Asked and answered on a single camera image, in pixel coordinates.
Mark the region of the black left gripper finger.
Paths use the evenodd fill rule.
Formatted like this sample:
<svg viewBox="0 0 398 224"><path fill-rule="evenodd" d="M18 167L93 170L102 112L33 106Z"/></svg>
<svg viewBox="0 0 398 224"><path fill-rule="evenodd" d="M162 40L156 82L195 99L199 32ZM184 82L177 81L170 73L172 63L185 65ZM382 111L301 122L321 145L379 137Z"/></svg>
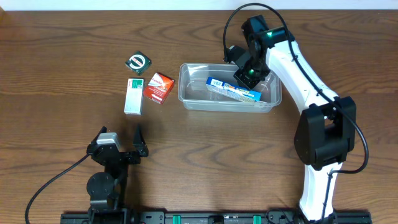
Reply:
<svg viewBox="0 0 398 224"><path fill-rule="evenodd" d="M134 133L133 146L140 157L147 157L149 155L149 150L144 137L141 132L141 127L136 126L136 131Z"/></svg>
<svg viewBox="0 0 398 224"><path fill-rule="evenodd" d="M103 134L103 133L106 133L106 132L107 132L107 127L106 127L106 126L103 126L103 127L100 129L99 133L96 135L96 137L93 139L93 144L96 144L97 139L99 138L100 134Z"/></svg>

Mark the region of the blue Kool Fever box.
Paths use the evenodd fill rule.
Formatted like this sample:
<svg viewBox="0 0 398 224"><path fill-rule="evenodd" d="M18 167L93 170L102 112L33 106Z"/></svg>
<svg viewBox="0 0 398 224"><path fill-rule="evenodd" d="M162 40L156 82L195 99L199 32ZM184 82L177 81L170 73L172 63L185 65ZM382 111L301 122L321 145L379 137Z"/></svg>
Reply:
<svg viewBox="0 0 398 224"><path fill-rule="evenodd" d="M261 92L247 90L245 88L223 82L213 77L208 77L206 87L209 91L219 93L228 98L246 102L255 103L261 100Z"/></svg>

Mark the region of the clear plastic container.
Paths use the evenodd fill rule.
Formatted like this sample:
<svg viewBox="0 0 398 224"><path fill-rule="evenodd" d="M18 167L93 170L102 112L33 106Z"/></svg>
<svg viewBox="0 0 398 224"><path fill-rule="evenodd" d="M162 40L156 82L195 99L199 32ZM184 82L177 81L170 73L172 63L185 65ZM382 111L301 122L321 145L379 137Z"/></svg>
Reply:
<svg viewBox="0 0 398 224"><path fill-rule="evenodd" d="M185 63L180 67L178 98L188 110L268 113L282 101L281 81L273 73L254 89L238 86L238 67Z"/></svg>

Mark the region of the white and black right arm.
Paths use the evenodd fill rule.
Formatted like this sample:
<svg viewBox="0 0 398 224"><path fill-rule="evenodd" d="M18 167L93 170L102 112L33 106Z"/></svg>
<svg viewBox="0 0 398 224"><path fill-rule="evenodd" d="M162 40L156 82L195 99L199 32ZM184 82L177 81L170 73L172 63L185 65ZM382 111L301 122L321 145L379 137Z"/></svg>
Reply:
<svg viewBox="0 0 398 224"><path fill-rule="evenodd" d="M339 97L317 76L300 53L287 25L269 28L263 16L250 17L241 26L247 49L224 48L224 60L238 66L238 85L252 90L271 72L294 99L300 113L294 148L305 165L299 201L308 223L331 223L336 176L354 148L356 104Z"/></svg>

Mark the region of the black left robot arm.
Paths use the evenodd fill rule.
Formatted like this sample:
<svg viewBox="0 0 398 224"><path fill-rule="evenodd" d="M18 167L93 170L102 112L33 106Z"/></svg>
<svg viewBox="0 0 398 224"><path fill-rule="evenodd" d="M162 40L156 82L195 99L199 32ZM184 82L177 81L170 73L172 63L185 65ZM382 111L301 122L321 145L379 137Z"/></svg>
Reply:
<svg viewBox="0 0 398 224"><path fill-rule="evenodd" d="M129 166L140 164L141 158L149 155L141 127L136 127L133 150L121 152L120 146L118 135L107 132L103 126L87 147L86 153L104 167L104 171L93 174L86 185L90 196L89 224L134 221L131 209L124 206L124 198Z"/></svg>

